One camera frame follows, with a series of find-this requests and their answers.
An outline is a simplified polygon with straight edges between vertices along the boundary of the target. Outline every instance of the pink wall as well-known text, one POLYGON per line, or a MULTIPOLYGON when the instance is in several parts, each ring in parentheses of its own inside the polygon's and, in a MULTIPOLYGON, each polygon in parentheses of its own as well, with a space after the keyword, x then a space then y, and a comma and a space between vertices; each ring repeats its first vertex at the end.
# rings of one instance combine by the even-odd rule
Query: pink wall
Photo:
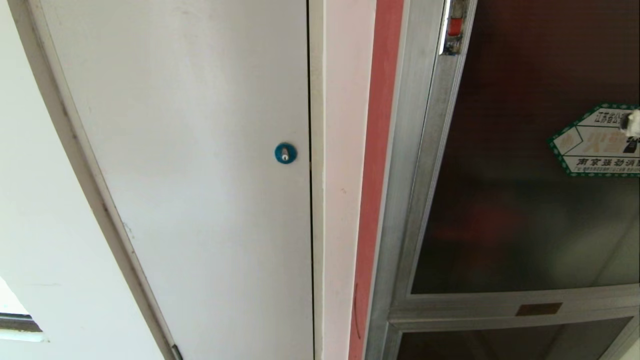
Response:
POLYGON ((403 0, 378 0, 353 286, 349 360, 361 360, 364 351, 402 15, 403 0))

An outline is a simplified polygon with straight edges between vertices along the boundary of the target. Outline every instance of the white door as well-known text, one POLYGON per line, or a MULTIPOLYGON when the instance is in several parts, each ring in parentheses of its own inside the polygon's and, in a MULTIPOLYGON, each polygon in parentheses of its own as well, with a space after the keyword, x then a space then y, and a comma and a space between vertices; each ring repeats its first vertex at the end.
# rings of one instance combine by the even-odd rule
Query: white door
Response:
POLYGON ((312 359, 306 2, 42 11, 184 358, 312 359), (276 161, 280 142, 296 161, 276 161))

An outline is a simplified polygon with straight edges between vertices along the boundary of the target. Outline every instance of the door frame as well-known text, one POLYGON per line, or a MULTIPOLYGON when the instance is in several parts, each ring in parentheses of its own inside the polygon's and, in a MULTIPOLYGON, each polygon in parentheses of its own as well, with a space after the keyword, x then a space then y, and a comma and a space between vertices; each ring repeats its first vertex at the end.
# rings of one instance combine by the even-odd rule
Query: door frame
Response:
POLYGON ((632 317, 601 359, 639 336, 638 284, 510 293, 411 294, 444 155, 477 0, 469 0, 458 56, 437 55, 448 0, 405 0, 389 143, 387 190, 373 268, 365 359, 395 360, 403 332, 554 325, 632 317), (562 302, 555 315, 522 304, 562 302))

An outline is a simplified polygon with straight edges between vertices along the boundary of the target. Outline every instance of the sticker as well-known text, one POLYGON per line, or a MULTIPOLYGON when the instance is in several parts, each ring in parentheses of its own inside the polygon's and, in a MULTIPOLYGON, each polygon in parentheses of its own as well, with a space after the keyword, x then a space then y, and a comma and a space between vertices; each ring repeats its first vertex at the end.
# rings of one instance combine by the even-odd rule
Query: sticker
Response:
POLYGON ((571 176, 640 177, 640 138, 620 122, 638 105, 600 104, 548 140, 571 176))

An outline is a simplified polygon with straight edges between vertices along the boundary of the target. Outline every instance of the door latch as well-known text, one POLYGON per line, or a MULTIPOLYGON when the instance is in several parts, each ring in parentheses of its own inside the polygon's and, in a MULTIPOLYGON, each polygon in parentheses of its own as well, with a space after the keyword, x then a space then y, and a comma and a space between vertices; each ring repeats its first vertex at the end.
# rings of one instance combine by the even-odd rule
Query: door latch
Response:
POLYGON ((439 55, 460 54, 465 33, 468 0, 445 0, 440 29, 439 55))

